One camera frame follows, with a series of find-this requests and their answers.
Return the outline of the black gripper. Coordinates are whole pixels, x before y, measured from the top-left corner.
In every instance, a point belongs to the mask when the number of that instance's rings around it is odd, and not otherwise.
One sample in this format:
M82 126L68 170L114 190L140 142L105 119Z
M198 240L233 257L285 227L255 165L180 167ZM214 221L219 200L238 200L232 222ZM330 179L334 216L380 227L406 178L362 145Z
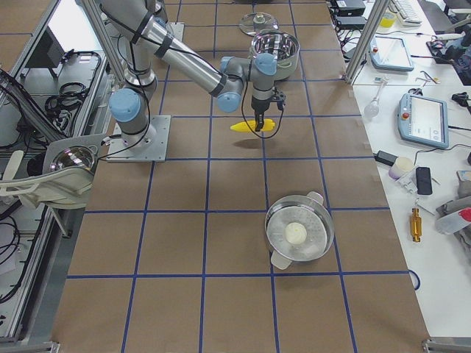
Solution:
M284 110L286 95L277 88L270 90L259 90L254 88L252 91L252 109L255 114L255 131L260 132L264 126L264 113L269 109L271 103L277 105L278 110Z

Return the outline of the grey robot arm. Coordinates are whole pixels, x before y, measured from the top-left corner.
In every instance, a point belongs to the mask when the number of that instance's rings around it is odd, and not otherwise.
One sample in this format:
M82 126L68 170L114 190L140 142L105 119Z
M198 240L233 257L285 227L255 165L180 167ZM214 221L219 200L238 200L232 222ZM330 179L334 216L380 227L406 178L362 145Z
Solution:
M257 135L264 128L264 114L275 103L282 113L286 96L275 87L277 59L268 53L254 59L223 57L221 68L214 68L160 23L145 1L101 1L100 10L130 44L141 46L186 75L211 96L226 113L244 108L247 84L252 83L251 108Z

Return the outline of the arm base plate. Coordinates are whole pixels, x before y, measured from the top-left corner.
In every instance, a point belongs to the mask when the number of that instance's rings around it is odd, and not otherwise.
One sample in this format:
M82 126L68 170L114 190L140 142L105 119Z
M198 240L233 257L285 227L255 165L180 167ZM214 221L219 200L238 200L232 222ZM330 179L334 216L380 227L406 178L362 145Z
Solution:
M183 40L185 24L183 22L168 22L167 30L179 41Z
M170 115L152 115L145 135L122 134L120 126L115 123L113 134L121 137L110 141L105 160L111 163L164 162L170 127Z

